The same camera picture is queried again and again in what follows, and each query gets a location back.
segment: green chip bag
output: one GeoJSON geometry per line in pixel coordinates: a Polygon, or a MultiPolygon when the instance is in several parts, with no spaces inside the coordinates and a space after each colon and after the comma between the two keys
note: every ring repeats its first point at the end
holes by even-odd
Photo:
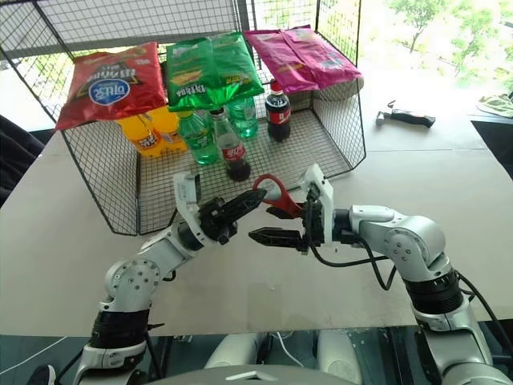
{"type": "Polygon", "coordinates": [[[240,32],[167,48],[169,111],[214,110],[264,92],[240,32]]]}

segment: red bottle cap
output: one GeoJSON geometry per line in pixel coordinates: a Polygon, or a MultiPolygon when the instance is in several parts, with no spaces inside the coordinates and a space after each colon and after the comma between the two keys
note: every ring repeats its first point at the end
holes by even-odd
{"type": "Polygon", "coordinates": [[[271,91],[283,91],[281,85],[275,79],[271,80],[271,91]]]}

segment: shoe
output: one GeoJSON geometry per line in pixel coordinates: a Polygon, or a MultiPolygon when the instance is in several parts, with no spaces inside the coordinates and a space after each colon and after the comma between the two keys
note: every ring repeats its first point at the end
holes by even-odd
{"type": "Polygon", "coordinates": [[[55,369],[51,365],[37,367],[26,385],[54,385],[55,369]]]}

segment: scissors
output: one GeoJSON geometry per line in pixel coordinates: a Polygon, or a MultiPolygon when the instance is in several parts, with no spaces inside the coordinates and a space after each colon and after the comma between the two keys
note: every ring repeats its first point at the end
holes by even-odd
{"type": "Polygon", "coordinates": [[[290,196],[283,182],[272,174],[259,176],[253,183],[253,190],[264,188],[267,191],[264,202],[270,204],[266,211],[280,219],[300,218],[302,208],[290,196]]]}

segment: snack bag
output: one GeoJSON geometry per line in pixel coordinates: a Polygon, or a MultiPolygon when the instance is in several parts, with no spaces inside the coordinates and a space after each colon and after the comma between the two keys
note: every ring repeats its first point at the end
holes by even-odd
{"type": "Polygon", "coordinates": [[[309,26],[244,34],[286,93],[321,90],[362,76],[309,26]]]}
{"type": "Polygon", "coordinates": [[[264,92],[240,32],[168,46],[169,111],[214,110],[264,92]]]}
{"type": "Polygon", "coordinates": [[[156,43],[117,54],[97,52],[76,59],[67,101],[55,128],[122,119],[165,105],[156,43]]]}

